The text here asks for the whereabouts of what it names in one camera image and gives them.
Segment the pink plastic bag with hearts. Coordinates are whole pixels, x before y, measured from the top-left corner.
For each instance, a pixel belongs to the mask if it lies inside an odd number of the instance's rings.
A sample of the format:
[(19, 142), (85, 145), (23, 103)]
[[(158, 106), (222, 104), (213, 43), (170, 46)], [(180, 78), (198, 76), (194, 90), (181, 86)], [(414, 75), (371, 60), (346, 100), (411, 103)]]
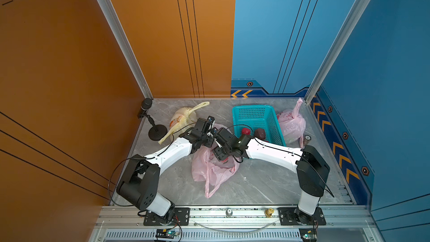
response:
[(193, 154), (191, 164), (191, 175), (194, 181), (203, 181), (206, 198), (211, 198), (222, 183), (229, 180), (239, 170), (240, 164), (229, 156), (224, 161), (218, 161), (212, 152), (218, 144), (214, 141), (208, 148), (202, 146)]

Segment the dark maroon ball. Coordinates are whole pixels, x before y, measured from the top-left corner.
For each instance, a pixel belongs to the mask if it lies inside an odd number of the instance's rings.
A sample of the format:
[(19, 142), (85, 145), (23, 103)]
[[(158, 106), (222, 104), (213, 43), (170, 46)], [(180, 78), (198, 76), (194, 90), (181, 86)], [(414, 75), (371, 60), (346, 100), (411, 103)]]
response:
[(267, 137), (266, 131), (262, 128), (257, 128), (254, 131), (254, 137), (259, 139), (259, 140), (264, 141), (264, 140), (266, 140), (266, 137)]

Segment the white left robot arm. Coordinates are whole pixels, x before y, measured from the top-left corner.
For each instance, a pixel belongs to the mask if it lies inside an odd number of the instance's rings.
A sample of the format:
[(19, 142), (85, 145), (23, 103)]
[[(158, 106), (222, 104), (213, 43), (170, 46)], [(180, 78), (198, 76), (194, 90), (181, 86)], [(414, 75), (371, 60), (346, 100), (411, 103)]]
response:
[(158, 192), (160, 175), (200, 147), (211, 147), (216, 132), (216, 128), (199, 132), (194, 127), (158, 152), (133, 156), (118, 181), (117, 194), (140, 211), (152, 212), (166, 221), (172, 220), (175, 205)]

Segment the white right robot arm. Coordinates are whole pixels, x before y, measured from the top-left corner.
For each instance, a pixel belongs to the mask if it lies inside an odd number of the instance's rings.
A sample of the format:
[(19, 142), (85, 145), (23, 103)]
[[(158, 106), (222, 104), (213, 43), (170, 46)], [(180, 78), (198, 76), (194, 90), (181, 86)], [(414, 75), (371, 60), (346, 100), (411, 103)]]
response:
[(330, 166), (316, 148), (290, 148), (262, 141), (250, 135), (236, 137), (233, 134), (215, 134), (217, 143), (213, 153), (219, 161), (232, 156), (237, 159), (256, 159), (282, 166), (297, 174), (301, 197), (296, 208), (297, 215), (313, 216), (320, 198), (327, 190)]

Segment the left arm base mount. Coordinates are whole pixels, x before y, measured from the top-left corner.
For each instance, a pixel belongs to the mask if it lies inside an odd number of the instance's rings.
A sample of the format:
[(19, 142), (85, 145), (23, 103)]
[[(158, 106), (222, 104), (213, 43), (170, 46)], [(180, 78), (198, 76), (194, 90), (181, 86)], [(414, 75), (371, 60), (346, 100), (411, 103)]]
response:
[(179, 224), (188, 226), (190, 220), (189, 207), (176, 207), (167, 212), (165, 216), (159, 216), (154, 212), (147, 212), (144, 217), (144, 226), (170, 226)]

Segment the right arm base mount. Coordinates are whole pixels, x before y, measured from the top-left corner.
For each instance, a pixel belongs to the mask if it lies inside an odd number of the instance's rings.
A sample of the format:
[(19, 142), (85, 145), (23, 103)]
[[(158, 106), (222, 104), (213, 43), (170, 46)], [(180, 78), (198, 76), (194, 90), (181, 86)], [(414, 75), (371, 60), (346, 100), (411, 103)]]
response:
[(282, 226), (325, 226), (325, 216), (320, 207), (317, 207), (313, 215), (301, 212), (297, 207), (278, 208), (279, 220)]

